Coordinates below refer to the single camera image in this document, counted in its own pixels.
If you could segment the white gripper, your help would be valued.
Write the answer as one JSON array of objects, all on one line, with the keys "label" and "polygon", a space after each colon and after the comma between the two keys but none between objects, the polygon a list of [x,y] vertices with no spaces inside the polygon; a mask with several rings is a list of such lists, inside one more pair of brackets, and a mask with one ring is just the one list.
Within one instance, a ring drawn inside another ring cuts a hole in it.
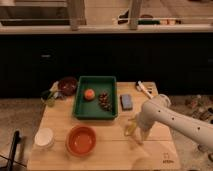
[{"label": "white gripper", "polygon": [[153,127],[154,123],[155,119],[152,114],[139,112],[136,115],[136,121],[132,121],[128,127],[128,135],[131,136],[135,132],[138,125],[138,127],[141,129],[141,143],[144,143],[147,140],[150,134],[149,130]]}]

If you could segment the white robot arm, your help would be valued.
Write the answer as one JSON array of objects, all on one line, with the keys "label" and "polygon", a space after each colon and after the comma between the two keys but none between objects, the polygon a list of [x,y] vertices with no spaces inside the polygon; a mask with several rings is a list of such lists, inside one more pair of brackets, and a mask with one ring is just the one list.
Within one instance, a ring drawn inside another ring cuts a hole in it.
[{"label": "white robot arm", "polygon": [[142,137],[146,139],[154,123],[159,122],[213,150],[213,125],[179,114],[171,110],[170,105],[170,99],[164,94],[145,101],[141,111],[127,127],[125,135],[130,136],[139,127]]}]

